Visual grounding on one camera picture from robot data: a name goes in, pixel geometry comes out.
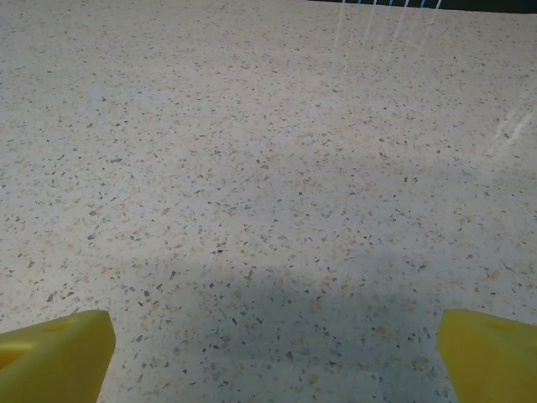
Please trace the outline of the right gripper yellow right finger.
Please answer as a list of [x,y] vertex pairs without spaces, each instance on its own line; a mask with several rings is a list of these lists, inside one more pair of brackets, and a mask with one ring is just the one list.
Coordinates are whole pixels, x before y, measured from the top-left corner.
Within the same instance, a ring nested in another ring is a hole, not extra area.
[[535,325],[450,309],[437,342],[459,402],[536,402]]

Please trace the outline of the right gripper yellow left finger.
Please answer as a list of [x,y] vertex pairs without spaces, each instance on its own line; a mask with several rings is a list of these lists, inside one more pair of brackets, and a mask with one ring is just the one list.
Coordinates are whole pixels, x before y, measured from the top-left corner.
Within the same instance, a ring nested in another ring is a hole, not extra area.
[[115,350],[107,311],[90,310],[1,335],[1,401],[96,402]]

